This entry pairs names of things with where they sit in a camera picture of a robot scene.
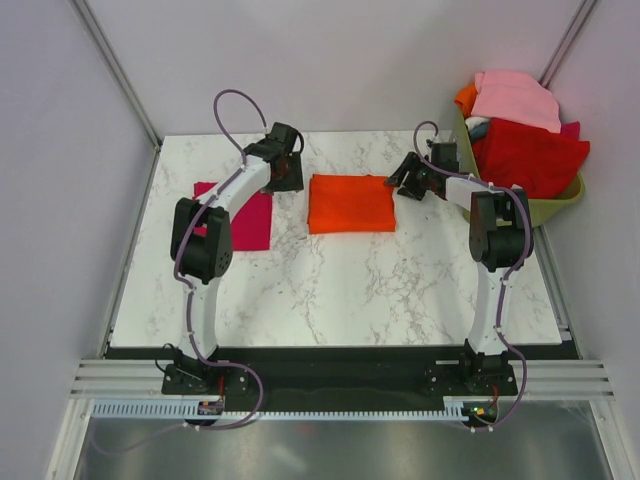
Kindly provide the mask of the magenta t shirt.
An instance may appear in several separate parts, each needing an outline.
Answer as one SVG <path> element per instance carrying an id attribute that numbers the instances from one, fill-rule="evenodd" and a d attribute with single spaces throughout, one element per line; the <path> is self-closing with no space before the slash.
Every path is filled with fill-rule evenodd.
<path id="1" fill-rule="evenodd" d="M 235 252 L 268 251 L 271 243 L 273 200 L 257 192 L 240 209 L 231 222 L 232 247 Z"/>

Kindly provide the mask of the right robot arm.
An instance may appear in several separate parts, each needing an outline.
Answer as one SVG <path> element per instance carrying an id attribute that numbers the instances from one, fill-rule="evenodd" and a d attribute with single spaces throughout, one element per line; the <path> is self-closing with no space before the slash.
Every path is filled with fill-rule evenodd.
<path id="1" fill-rule="evenodd" d="M 430 155 L 407 153 L 384 184 L 414 200 L 432 192 L 469 212 L 469 251 L 478 271 L 478 288 L 472 326 L 458 363 L 430 368 L 429 383 L 455 394 L 516 395 L 509 363 L 513 347 L 504 330 L 513 285 L 533 252 L 527 195 L 518 187 L 496 187 L 461 173 L 454 143 L 430 146 Z"/>

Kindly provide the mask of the orange t shirt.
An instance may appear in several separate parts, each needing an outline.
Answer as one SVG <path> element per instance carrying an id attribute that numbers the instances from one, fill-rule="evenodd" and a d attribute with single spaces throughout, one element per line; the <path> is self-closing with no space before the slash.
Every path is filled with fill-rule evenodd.
<path id="1" fill-rule="evenodd" d="M 310 234 L 391 233 L 393 188 L 384 176 L 314 174 L 309 182 Z"/>

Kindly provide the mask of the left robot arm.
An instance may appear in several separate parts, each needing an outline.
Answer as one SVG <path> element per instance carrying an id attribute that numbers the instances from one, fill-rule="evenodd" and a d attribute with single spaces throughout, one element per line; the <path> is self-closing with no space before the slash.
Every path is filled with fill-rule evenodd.
<path id="1" fill-rule="evenodd" d="M 276 122 L 259 141 L 242 149 L 241 163 L 210 192 L 182 198 L 174 209 L 170 257 L 173 276 L 183 285 L 185 327 L 180 349 L 196 358 L 185 382 L 208 393 L 219 382 L 219 369 L 209 363 L 219 343 L 216 303 L 222 277 L 233 259 L 232 221 L 258 192 L 299 192 L 304 189 L 302 134 Z"/>

